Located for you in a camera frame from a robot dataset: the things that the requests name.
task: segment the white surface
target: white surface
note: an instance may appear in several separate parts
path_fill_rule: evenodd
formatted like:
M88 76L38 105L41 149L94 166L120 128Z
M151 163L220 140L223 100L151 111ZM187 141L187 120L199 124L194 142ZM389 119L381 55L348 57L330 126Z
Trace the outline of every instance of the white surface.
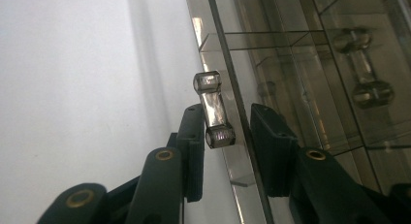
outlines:
M201 71L185 0L0 0L0 223L35 223L65 189L140 174ZM186 223L237 223L221 151Z

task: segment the white background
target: white background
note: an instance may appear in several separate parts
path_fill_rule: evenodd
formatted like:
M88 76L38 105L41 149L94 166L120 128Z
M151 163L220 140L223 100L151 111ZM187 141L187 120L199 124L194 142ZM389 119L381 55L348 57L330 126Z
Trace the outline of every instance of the white background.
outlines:
M112 190L199 102L185 0L0 0L0 223L35 223L64 190ZM238 223L221 150L186 223Z

